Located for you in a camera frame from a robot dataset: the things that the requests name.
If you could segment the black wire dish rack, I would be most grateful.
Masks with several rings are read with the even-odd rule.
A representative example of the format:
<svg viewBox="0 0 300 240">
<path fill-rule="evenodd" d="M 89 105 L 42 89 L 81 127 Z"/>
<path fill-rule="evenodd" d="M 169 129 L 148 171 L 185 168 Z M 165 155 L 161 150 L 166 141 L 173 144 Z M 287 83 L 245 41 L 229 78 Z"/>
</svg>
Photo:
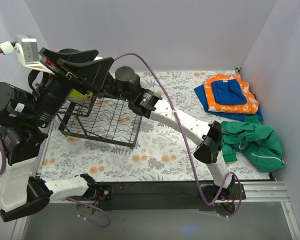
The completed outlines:
<svg viewBox="0 0 300 240">
<path fill-rule="evenodd" d="M 134 148 L 142 117 L 133 113 L 128 103 L 114 98 L 92 96 L 82 105 L 66 101 L 59 113 L 58 130 L 66 137 L 94 140 Z"/>
</svg>

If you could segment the square floral plate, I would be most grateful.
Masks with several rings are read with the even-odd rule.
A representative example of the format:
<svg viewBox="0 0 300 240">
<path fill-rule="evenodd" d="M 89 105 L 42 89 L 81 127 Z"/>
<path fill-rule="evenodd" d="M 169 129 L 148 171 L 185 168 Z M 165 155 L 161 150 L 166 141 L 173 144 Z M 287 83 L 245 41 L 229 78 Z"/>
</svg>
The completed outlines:
<svg viewBox="0 0 300 240">
<path fill-rule="evenodd" d="M 88 97 L 69 97 L 67 100 L 81 106 L 89 106 L 91 103 L 91 96 Z"/>
</svg>

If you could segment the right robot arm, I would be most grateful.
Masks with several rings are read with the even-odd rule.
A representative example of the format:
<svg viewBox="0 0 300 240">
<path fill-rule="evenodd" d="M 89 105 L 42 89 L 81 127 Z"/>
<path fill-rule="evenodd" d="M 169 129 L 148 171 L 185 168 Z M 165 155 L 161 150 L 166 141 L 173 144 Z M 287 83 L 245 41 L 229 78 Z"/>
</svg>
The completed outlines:
<svg viewBox="0 0 300 240">
<path fill-rule="evenodd" d="M 114 75 L 107 73 L 101 92 L 108 97 L 126 101 L 128 108 L 136 115 L 163 123 L 196 144 L 190 156 L 206 164 L 213 178 L 213 185 L 199 187 L 202 194 L 212 201 L 233 195 L 235 178 L 223 158 L 222 127 L 219 122 L 210 124 L 173 108 L 167 99 L 143 88 L 140 76 L 128 66 L 118 68 Z"/>
</svg>

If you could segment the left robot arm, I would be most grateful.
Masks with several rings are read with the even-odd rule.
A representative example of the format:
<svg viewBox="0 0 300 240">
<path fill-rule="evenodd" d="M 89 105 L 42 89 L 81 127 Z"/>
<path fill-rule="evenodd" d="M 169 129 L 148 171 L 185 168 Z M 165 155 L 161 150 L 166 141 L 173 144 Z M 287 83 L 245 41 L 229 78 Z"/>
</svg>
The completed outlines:
<svg viewBox="0 0 300 240">
<path fill-rule="evenodd" d="M 84 173 L 47 181 L 34 177 L 43 132 L 73 91 L 99 94 L 114 63 L 98 58 L 98 51 L 42 48 L 43 69 L 28 74 L 30 91 L 0 82 L 0 216 L 10 222 L 36 214 L 50 201 L 68 197 L 99 200 L 97 183 Z"/>
</svg>

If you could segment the large dark teal plate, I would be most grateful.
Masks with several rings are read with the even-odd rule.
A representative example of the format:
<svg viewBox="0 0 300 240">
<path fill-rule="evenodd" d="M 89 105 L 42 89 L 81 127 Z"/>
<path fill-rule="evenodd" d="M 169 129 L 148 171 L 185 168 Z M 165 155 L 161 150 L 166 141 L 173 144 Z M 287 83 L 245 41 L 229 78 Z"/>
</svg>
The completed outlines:
<svg viewBox="0 0 300 240">
<path fill-rule="evenodd" d="M 64 48 L 58 51 L 58 53 L 60 54 L 65 54 L 65 55 L 69 55 L 69 54 L 75 54 L 75 53 L 79 53 L 80 50 L 77 49 L 73 49 L 73 48 Z"/>
</svg>

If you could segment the lime green plate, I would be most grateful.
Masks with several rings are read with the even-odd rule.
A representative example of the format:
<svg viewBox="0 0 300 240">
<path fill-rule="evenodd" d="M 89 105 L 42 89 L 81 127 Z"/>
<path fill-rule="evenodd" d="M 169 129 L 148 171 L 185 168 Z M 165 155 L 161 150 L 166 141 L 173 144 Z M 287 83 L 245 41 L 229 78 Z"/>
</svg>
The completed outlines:
<svg viewBox="0 0 300 240">
<path fill-rule="evenodd" d="M 73 91 L 71 92 L 71 94 L 69 95 L 69 97 L 70 97 L 70 98 L 88 98 L 88 97 L 90 97 L 90 96 L 92 96 L 92 95 L 93 95 L 92 92 L 87 93 L 87 94 L 82 94 L 82 93 L 80 93 L 80 92 L 77 91 L 77 90 L 73 90 Z"/>
</svg>

